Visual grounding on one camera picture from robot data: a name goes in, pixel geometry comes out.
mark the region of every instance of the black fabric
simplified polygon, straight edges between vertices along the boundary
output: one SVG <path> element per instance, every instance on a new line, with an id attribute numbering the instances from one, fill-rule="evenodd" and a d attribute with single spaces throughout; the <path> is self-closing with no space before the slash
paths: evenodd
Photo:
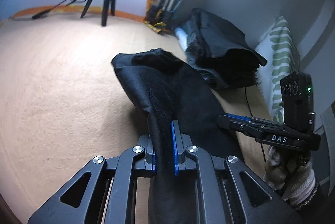
<path id="1" fill-rule="evenodd" d="M 217 127 L 221 105 L 195 69 L 162 49 L 118 54 L 112 65 L 129 99 L 148 115 L 156 154 L 150 224 L 195 224 L 193 179 L 174 174 L 171 121 L 178 120 L 180 131 L 211 155 L 243 159 L 235 133 Z"/>
<path id="2" fill-rule="evenodd" d="M 192 9 L 182 28 L 188 35 L 188 64 L 213 88 L 254 85 L 254 72 L 267 60 L 250 48 L 245 35 L 231 22 L 203 9 Z"/>

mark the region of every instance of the beige bed sheet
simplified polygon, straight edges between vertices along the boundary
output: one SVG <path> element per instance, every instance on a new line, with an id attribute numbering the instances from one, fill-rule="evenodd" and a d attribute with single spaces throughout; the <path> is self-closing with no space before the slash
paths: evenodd
<path id="1" fill-rule="evenodd" d="M 8 20 L 0 27 L 0 193 L 22 222 L 96 155 L 135 145 L 146 118 L 116 79 L 118 53 L 163 48 L 185 60 L 172 36 L 117 17 L 50 14 Z M 249 115 L 243 89 L 214 92 L 228 112 Z M 269 118 L 256 87 L 248 88 L 255 116 Z M 260 176 L 262 153 L 238 135 L 246 163 Z M 148 179 L 140 179 L 136 223 L 147 219 Z"/>

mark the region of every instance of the silver screw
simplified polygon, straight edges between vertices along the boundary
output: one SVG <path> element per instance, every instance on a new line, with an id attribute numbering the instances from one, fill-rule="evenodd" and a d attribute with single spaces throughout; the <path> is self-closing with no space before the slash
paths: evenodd
<path id="1" fill-rule="evenodd" d="M 140 145 L 134 146 L 133 147 L 133 152 L 135 153 L 140 153 L 143 151 L 143 147 L 141 147 Z"/>
<path id="2" fill-rule="evenodd" d="M 96 156 L 96 157 L 94 157 L 93 162 L 95 164 L 100 164 L 100 163 L 103 162 L 103 157 L 102 156 Z"/>
<path id="3" fill-rule="evenodd" d="M 188 150 L 189 152 L 197 152 L 197 151 L 198 151 L 198 147 L 195 146 L 195 145 L 190 145 L 190 146 L 187 148 L 187 150 Z"/>
<path id="4" fill-rule="evenodd" d="M 232 164 L 237 162 L 237 157 L 236 156 L 228 156 L 228 161 Z"/>

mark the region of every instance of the orange border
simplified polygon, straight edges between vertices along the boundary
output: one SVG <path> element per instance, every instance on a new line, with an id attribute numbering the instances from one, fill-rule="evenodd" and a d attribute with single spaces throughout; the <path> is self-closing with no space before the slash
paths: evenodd
<path id="1" fill-rule="evenodd" d="M 51 9 L 53 6 L 43 6 L 43 7 L 35 7 L 35 8 L 29 8 L 29 9 L 24 9 L 19 11 L 18 13 L 15 13 L 13 15 L 13 17 L 20 17 L 20 16 L 27 16 L 27 15 L 31 15 L 31 14 L 36 14 L 39 13 L 43 10 L 46 9 Z M 57 13 L 64 13 L 64 12 L 82 12 L 84 9 L 84 6 L 80 6 L 80 5 L 70 5 L 70 6 L 64 6 L 61 5 L 59 7 L 57 7 L 56 9 L 53 9 L 53 12 L 57 12 Z M 89 13 L 96 13 L 96 14 L 101 14 L 102 12 L 102 8 L 101 7 L 90 7 L 88 9 Z M 119 10 L 115 11 L 115 16 L 118 17 L 122 17 L 122 18 L 126 18 L 126 19 L 130 19 L 130 20 L 134 20 L 136 22 L 143 22 L 144 16 L 139 16 L 136 14 L 131 14 L 131 13 L 127 13 L 127 12 L 122 12 Z"/>

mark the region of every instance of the white glove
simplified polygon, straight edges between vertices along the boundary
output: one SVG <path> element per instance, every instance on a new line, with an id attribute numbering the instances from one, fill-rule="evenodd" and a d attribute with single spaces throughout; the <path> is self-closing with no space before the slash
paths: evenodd
<path id="1" fill-rule="evenodd" d="M 280 190 L 288 179 L 283 198 L 288 198 L 291 206 L 300 205 L 311 195 L 316 183 L 311 153 L 302 155 L 297 151 L 272 146 L 269 147 L 268 156 L 264 181 L 272 189 Z"/>

